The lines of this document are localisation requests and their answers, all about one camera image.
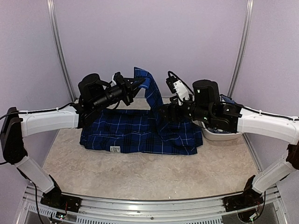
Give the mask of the blue plaid long sleeve shirt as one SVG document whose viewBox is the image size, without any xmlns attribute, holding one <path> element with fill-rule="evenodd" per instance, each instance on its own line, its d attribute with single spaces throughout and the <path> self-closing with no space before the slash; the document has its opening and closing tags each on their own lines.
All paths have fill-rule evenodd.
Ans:
<svg viewBox="0 0 299 224">
<path fill-rule="evenodd" d="M 194 155 L 203 145 L 201 128 L 188 118 L 167 122 L 158 112 L 163 105 L 153 76 L 135 67 L 134 77 L 143 77 L 148 110 L 104 109 L 97 119 L 84 127 L 80 145 L 89 150 L 118 153 Z"/>
</svg>

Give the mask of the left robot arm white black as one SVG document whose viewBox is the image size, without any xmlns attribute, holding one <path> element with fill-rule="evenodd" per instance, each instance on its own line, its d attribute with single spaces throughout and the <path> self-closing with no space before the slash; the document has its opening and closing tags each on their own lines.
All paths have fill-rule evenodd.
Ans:
<svg viewBox="0 0 299 224">
<path fill-rule="evenodd" d="M 14 165 L 43 192 L 43 204 L 64 209 L 67 200 L 56 181 L 29 157 L 23 138 L 60 129 L 80 129 L 92 124 L 100 112 L 121 101 L 130 105 L 145 82 L 143 77 L 128 78 L 117 72 L 110 82 L 99 74 L 85 76 L 78 84 L 77 103 L 38 111 L 19 111 L 11 107 L 5 115 L 0 143 L 5 163 Z"/>
</svg>

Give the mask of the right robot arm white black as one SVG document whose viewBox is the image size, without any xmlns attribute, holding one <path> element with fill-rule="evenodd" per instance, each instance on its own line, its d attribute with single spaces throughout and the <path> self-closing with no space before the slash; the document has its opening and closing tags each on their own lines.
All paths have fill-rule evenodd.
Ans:
<svg viewBox="0 0 299 224">
<path fill-rule="evenodd" d="M 189 118 L 199 121 L 204 127 L 231 133 L 259 134 L 288 142 L 288 152 L 263 172 L 250 177 L 241 194 L 223 199 L 226 211 L 263 203 L 263 192 L 299 169 L 298 117 L 267 113 L 225 102 L 221 100 L 215 81 L 198 80 L 192 84 L 193 91 L 188 91 L 184 83 L 173 76 L 168 77 L 166 83 L 175 94 L 171 102 L 160 109 L 168 121 Z"/>
</svg>

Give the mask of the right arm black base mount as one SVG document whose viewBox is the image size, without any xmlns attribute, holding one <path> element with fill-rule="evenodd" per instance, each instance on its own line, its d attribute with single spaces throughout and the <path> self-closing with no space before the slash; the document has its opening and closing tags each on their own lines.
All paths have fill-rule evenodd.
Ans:
<svg viewBox="0 0 299 224">
<path fill-rule="evenodd" d="M 223 198 L 223 204 L 226 212 L 242 210 L 245 208 L 256 206 L 259 203 L 263 204 L 263 202 L 264 200 L 261 195 L 247 195 L 245 193 Z"/>
</svg>

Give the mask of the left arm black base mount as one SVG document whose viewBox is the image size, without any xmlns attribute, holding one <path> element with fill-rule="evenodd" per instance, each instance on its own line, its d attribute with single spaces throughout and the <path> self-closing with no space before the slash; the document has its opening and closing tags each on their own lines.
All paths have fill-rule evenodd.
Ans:
<svg viewBox="0 0 299 224">
<path fill-rule="evenodd" d="M 64 194 L 43 194 L 40 203 L 52 208 L 78 213 L 82 199 Z"/>
</svg>

